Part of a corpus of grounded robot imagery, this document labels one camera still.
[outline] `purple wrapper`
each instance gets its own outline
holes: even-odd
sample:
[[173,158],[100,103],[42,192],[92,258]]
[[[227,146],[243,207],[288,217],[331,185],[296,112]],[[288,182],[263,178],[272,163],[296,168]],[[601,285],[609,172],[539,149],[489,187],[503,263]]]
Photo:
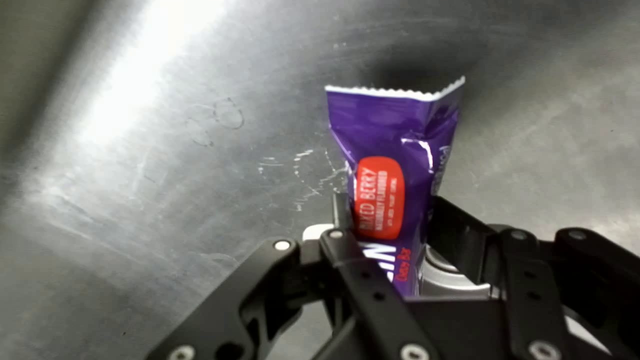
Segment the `purple wrapper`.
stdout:
[[457,125],[462,83],[436,93],[326,85],[362,252],[406,297],[416,291],[422,227]]

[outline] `bolt hole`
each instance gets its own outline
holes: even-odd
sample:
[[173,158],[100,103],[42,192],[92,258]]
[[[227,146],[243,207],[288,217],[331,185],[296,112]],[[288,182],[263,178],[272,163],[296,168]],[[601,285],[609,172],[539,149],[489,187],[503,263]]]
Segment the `bolt hole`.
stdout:
[[542,300],[542,296],[538,291],[526,291],[526,296],[533,302]]

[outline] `metal surface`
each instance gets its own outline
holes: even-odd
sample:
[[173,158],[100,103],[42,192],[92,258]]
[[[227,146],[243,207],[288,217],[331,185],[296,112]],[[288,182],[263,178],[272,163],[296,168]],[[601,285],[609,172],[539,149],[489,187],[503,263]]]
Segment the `metal surface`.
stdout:
[[640,252],[637,36],[605,0],[0,0],[2,358],[139,358],[258,242],[329,222],[328,82],[465,74],[442,193]]

